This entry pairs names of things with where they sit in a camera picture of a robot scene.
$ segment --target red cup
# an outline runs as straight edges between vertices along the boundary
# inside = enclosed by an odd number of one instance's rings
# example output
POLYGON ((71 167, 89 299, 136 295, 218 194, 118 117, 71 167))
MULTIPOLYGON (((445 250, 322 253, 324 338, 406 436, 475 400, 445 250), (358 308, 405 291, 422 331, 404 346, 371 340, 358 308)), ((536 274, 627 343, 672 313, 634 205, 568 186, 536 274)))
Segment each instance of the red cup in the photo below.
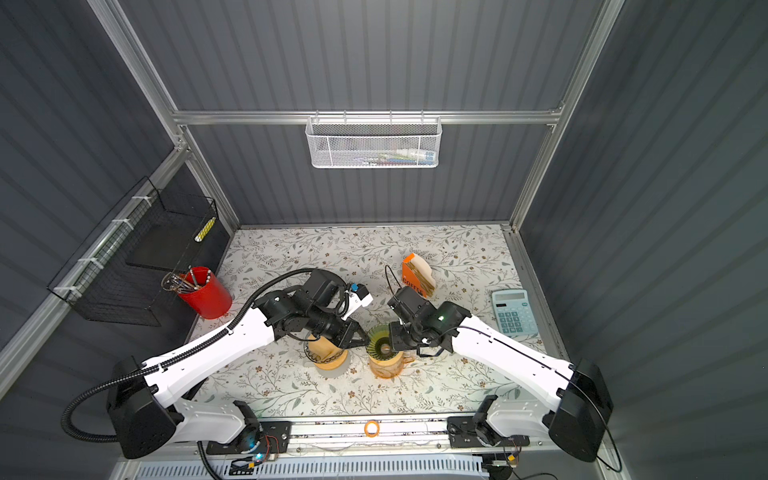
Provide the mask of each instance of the red cup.
MULTIPOLYGON (((206 320, 219 318, 229 312, 232 306, 232 296, 213 272, 210 272, 210 280, 205 283, 209 271, 210 269, 206 266, 192 267, 192 275, 194 275, 197 285, 203 285, 203 287, 192 293, 179 293, 181 299, 206 320)), ((194 283, 189 273, 184 276, 184 279, 189 283, 194 283)))

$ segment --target calculator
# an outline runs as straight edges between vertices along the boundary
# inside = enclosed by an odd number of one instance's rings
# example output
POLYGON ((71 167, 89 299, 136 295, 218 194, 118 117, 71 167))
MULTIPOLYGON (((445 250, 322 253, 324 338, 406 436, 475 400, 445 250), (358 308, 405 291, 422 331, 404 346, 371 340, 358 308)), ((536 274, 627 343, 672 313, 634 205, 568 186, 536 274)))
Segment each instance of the calculator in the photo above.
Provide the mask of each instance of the calculator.
POLYGON ((491 302, 499 332, 506 336, 538 333, 525 290, 499 290, 491 294, 491 302))

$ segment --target yellow marker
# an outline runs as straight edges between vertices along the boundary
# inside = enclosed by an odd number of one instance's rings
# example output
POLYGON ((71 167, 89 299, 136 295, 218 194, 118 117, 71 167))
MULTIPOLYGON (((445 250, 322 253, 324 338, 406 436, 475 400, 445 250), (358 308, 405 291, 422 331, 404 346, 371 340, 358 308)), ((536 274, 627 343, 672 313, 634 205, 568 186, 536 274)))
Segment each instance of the yellow marker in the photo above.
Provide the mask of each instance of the yellow marker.
POLYGON ((205 238, 205 236, 208 235, 208 232, 210 232, 210 229, 214 228, 214 223, 216 223, 216 217, 213 217, 210 220, 208 220, 208 223, 206 223, 205 227, 203 227, 203 229, 200 230, 200 232, 194 238, 194 241, 202 242, 203 238, 205 238))

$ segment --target wooden ring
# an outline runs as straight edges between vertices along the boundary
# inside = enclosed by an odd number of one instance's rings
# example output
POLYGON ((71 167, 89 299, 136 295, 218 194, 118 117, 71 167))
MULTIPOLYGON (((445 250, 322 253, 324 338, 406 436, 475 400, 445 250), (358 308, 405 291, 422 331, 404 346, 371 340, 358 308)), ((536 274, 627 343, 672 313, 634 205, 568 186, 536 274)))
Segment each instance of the wooden ring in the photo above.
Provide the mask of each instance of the wooden ring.
POLYGON ((379 428, 379 423, 376 420, 371 420, 370 422, 366 423, 366 426, 363 427, 362 430, 366 433, 366 437, 372 439, 379 436, 379 428), (376 425, 376 433, 368 433, 368 425, 376 425))

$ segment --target floral pattern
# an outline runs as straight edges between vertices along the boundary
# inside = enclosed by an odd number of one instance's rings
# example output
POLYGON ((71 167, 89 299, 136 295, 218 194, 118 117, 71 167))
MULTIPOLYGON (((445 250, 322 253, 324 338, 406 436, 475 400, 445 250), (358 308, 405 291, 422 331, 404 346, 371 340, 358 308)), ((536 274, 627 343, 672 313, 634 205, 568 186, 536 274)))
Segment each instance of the floral pattern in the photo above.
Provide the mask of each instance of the floral pattern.
MULTIPOLYGON (((353 314, 363 328, 391 322, 396 318, 386 305, 391 293, 384 266, 399 274, 402 260, 411 252, 432 268, 437 288, 430 300, 435 305, 451 300, 492 326, 491 292, 520 288, 497 225, 239 230, 219 273, 233 294, 232 308, 219 319, 200 319, 192 337, 231 320, 267 280, 307 266, 332 270, 368 287, 373 303, 353 314)), ((303 282, 303 278, 288 279, 276 288, 303 282)), ((538 335, 517 340, 544 352, 538 335)), ((352 349, 349 354, 347 372, 326 379, 313 366, 305 366, 303 346, 285 337, 211 375, 194 400, 239 399, 248 402, 258 416, 284 417, 461 412, 477 409, 491 394, 532 398, 487 366, 456 354, 417 359, 394 379, 375 377, 364 349, 352 349)))

